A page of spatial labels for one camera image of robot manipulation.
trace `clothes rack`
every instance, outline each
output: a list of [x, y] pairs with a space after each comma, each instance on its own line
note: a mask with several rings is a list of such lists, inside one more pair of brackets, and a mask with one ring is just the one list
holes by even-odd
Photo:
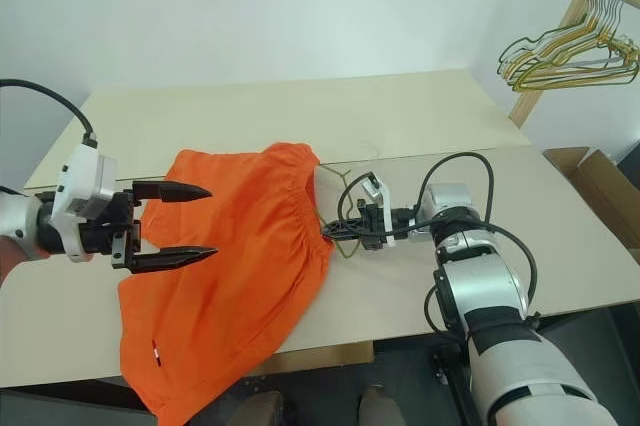
[[[633, 6], [635, 8], [640, 9], [640, 0], [624, 0], [625, 3]], [[572, 0], [569, 8], [564, 14], [562, 21], [560, 21], [560, 27], [570, 26], [580, 21], [580, 19], [587, 12], [587, 0]], [[509, 118], [513, 123], [519, 128], [522, 127], [524, 122], [533, 111], [533, 108], [536, 106], [538, 101], [540, 100], [540, 96], [542, 96], [543, 91], [529, 91], [526, 93], [521, 93], [518, 101], [515, 106], [511, 110], [509, 114]]]

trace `clothes hanger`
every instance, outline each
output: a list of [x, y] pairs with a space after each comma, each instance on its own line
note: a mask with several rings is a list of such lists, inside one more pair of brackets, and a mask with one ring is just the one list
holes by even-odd
[[546, 40], [538, 44], [534, 50], [523, 52], [520, 56], [512, 60], [506, 69], [503, 69], [503, 78], [512, 85], [517, 79], [517, 75], [514, 76], [514, 73], [517, 71], [526, 70], [537, 62], [545, 60], [550, 55], [557, 54], [562, 48], [566, 48], [569, 44], [576, 45], [582, 43], [585, 41], [587, 33], [592, 33], [594, 37], [598, 37], [596, 32], [601, 31], [601, 29], [596, 28], [598, 28], [599, 25], [605, 24], [602, 20], [603, 13], [608, 11], [607, 1], [609, 0], [586, 0], [588, 12], [584, 16], [585, 19], [581, 24], [556, 33], [555, 35], [549, 35]]
[[557, 47], [546, 60], [551, 64], [560, 66], [566, 64], [572, 57], [581, 52], [586, 52], [606, 44], [617, 31], [621, 20], [623, 0], [607, 0], [605, 5], [605, 18], [599, 22], [600, 27], [591, 33], [578, 37], [575, 40]]
[[543, 33], [540, 38], [538, 38], [539, 41], [536, 42], [536, 44], [534, 44], [531, 48], [520, 47], [513, 51], [510, 58], [505, 57], [505, 53], [507, 53], [509, 50], [509, 47], [507, 47], [507, 50], [505, 50], [505, 52], [503, 52], [503, 54], [501, 55], [503, 62], [501, 62], [501, 64], [498, 66], [498, 74], [502, 74], [503, 78], [508, 80], [515, 70], [519, 69], [530, 60], [539, 58], [541, 52], [548, 46], [549, 43], [554, 44], [554, 42], [562, 42], [565, 39], [576, 37], [576, 34], [582, 34], [584, 31], [597, 24], [599, 18], [599, 9], [596, 7], [596, 0], [586, 1], [587, 13], [585, 13], [580, 23], [565, 28], [556, 28], [547, 31]]
[[609, 63], [622, 61], [622, 65], [604, 68], [588, 68], [587, 70], [563, 71], [562, 69], [556, 69], [554, 71], [548, 71], [543, 69], [547, 66], [543, 62], [536, 64], [527, 73], [523, 74], [514, 84], [513, 90], [521, 92], [590, 86], [595, 84], [612, 85], [630, 83], [635, 79], [640, 70], [640, 49], [629, 39], [612, 40], [610, 45], [611, 48], [619, 54], [619, 58], [606, 58], [605, 60], [608, 59]]
[[[638, 74], [640, 51], [630, 39], [615, 40], [614, 36], [620, 24], [622, 5], [624, 0], [609, 0], [606, 6], [606, 21], [600, 34], [590, 34], [584, 40], [570, 43], [569, 48], [560, 48], [550, 60], [532, 65], [517, 78], [513, 84], [514, 91], [557, 89], [565, 87], [580, 87], [593, 84], [627, 84]], [[590, 61], [568, 63], [576, 54], [602, 47], [606, 39], [606, 46], [611, 52], [618, 54], [617, 58], [604, 58]], [[620, 66], [609, 66], [622, 61]], [[602, 68], [590, 66], [605, 63]]]
[[[604, 14], [604, 19], [599, 21], [601, 27], [598, 28], [598, 30], [590, 33], [587, 36], [572, 39], [564, 44], [558, 43], [554, 54], [552, 54], [551, 57], [549, 57], [547, 60], [542, 61], [543, 64], [539, 64], [539, 58], [532, 58], [527, 60], [524, 64], [520, 64], [515, 71], [511, 72], [508, 83], [514, 89], [520, 89], [523, 87], [523, 83], [525, 81], [527, 81], [528, 84], [533, 84], [534, 82], [540, 81], [539, 79], [534, 80], [534, 78], [540, 76], [546, 78], [553, 76], [563, 76], [571, 78], [572, 76], [580, 75], [582, 79], [586, 80], [587, 73], [589, 73], [589, 78], [607, 77], [608, 75], [618, 76], [620, 74], [633, 74], [633, 72], [635, 71], [635, 63], [626, 62], [622, 67], [618, 67], [618, 69], [616, 70], [613, 70], [611, 68], [607, 69], [610, 64], [617, 63], [623, 60], [623, 58], [611, 59], [611, 47], [609, 47], [609, 57], [607, 58], [567, 64], [571, 58], [581, 52], [608, 46], [609, 39], [613, 38], [613, 36], [615, 35], [615, 31], [617, 30], [617, 27], [620, 23], [622, 4], [622, 0], [606, 0], [606, 4], [603, 7], [602, 1], [598, 0], [597, 6], [595, 8], [595, 17]], [[604, 63], [604, 68], [591, 67], [598, 63]]]

